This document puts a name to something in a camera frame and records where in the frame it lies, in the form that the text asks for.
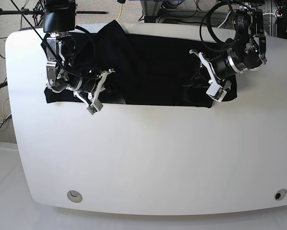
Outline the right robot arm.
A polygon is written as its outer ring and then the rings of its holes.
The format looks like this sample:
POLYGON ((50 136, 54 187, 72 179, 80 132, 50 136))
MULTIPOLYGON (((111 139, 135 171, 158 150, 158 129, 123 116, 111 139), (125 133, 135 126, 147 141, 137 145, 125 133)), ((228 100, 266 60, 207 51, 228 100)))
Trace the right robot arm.
POLYGON ((61 93, 71 92, 85 103, 89 112, 103 108, 101 92, 115 70, 97 53, 92 34, 76 25, 77 4, 74 0, 43 1, 43 39, 46 48, 46 102, 64 101, 61 93))

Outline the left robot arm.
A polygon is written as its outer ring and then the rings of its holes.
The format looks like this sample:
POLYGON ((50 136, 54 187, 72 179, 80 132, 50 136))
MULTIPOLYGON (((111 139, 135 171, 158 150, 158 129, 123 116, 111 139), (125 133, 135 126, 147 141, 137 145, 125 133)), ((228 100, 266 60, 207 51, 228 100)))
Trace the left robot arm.
POLYGON ((195 49, 189 51, 195 54, 207 70, 209 88, 206 93, 219 100, 231 89, 229 78, 246 70, 255 71, 267 62, 266 37, 263 27, 263 12, 249 0, 222 0, 216 4, 200 22, 200 28, 206 25, 212 39, 218 48, 212 48, 204 40, 202 45, 219 55, 209 59, 203 52, 195 49), (211 25, 212 14, 220 7, 227 5, 235 30, 234 38, 221 41, 214 33, 211 25))

